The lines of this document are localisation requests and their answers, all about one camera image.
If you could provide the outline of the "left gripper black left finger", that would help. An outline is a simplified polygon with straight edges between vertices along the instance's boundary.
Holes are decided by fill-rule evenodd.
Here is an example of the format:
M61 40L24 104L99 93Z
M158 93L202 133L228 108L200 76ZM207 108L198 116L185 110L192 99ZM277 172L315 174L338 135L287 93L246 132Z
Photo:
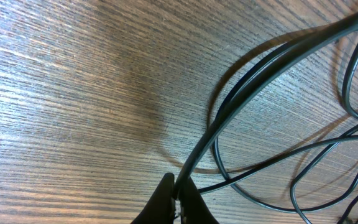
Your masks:
M131 224L172 224L175 216L175 201L172 197L174 175L166 173L153 192L143 210Z

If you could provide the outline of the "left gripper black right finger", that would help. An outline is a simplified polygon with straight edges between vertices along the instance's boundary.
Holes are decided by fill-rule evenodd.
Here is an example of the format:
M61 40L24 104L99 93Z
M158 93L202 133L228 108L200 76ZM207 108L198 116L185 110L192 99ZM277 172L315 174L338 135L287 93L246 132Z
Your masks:
M180 189L181 224L218 224L198 192L193 180L189 178Z

